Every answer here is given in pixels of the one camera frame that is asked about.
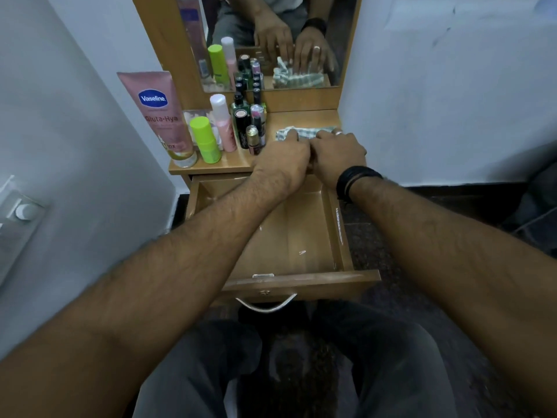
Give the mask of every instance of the metal drawer handle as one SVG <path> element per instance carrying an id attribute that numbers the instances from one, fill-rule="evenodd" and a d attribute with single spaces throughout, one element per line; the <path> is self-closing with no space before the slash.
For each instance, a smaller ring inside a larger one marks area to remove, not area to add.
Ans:
<path id="1" fill-rule="evenodd" d="M 236 298 L 236 300 L 238 302 L 240 302 L 244 307 L 251 309 L 252 311 L 255 312 L 259 312 L 261 314 L 270 314 L 272 312 L 278 311 L 281 308 L 284 308 L 285 306 L 287 306 L 291 300 L 293 300 L 296 295 L 298 295 L 297 293 L 292 294 L 288 297 L 288 299 L 286 299 L 282 304 L 277 305 L 276 307 L 272 307 L 272 308 L 258 308 L 255 305 L 249 304 L 247 302 L 245 302 L 244 300 L 240 299 L 240 298 Z"/>

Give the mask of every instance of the vaseline logo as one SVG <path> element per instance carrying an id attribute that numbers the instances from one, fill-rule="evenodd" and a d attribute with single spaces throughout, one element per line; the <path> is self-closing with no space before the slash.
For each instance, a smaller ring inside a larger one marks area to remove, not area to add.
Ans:
<path id="1" fill-rule="evenodd" d="M 139 101 L 143 105 L 159 109 L 168 105 L 167 96 L 156 89 L 146 89 L 139 92 Z"/>

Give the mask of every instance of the forearm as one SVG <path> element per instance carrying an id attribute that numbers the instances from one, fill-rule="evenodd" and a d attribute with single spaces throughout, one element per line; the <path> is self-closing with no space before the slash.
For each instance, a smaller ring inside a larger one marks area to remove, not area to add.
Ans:
<path id="1" fill-rule="evenodd" d="M 335 0 L 310 0 L 308 18 L 320 18 L 324 21 L 329 20 L 332 4 Z"/>
<path id="2" fill-rule="evenodd" d="M 410 278 L 531 400 L 549 407 L 557 386 L 557 261 L 391 182 L 360 179 L 350 196 Z"/>
<path id="3" fill-rule="evenodd" d="M 283 187 L 279 177 L 254 173 L 89 288 L 0 364 L 0 382 L 11 390 L 3 408 L 118 416 L 217 296 L 254 230 L 286 196 Z"/>
<path id="4" fill-rule="evenodd" d="M 235 12 L 240 13 L 250 23 L 255 23 L 256 17 L 261 13 L 273 13 L 263 0 L 228 0 L 228 2 Z"/>

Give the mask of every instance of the lime green bottle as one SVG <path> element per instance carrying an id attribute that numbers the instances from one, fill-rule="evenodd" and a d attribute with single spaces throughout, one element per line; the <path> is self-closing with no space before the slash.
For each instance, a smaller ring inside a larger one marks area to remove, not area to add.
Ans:
<path id="1" fill-rule="evenodd" d="M 211 57 L 215 82 L 224 85 L 226 90 L 230 89 L 230 78 L 228 76 L 228 67 L 226 66 L 225 52 L 222 50 L 222 45 L 213 44 L 209 46 L 207 50 Z"/>
<path id="2" fill-rule="evenodd" d="M 206 117 L 200 116 L 192 119 L 189 126 L 196 138 L 197 146 L 201 157 L 207 164 L 220 161 L 220 151 L 218 150 L 217 140 L 214 138 L 211 123 Z"/>

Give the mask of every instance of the checkered cloth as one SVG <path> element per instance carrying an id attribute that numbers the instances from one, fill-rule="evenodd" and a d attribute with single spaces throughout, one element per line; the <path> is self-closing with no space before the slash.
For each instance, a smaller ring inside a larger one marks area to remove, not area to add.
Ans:
<path id="1" fill-rule="evenodd" d="M 332 132 L 332 130 L 334 129 L 334 126 L 329 126 L 329 127 L 294 127 L 294 126 L 288 126 L 288 127 L 285 127 L 284 129 L 280 129 L 280 130 L 277 131 L 276 140 L 277 141 L 285 140 L 286 139 L 286 134 L 291 129 L 294 129 L 294 130 L 296 130 L 296 132 L 298 132 L 298 139 L 300 139 L 300 138 L 311 139 L 311 138 L 315 138 L 315 135 L 317 135 L 317 132 L 319 132 L 320 130 L 325 130 L 327 132 Z"/>
<path id="2" fill-rule="evenodd" d="M 282 58 L 278 57 L 277 63 L 278 67 L 273 69 L 273 86 L 275 88 L 316 88 L 325 84 L 323 73 L 294 75 L 292 68 L 288 67 Z"/>

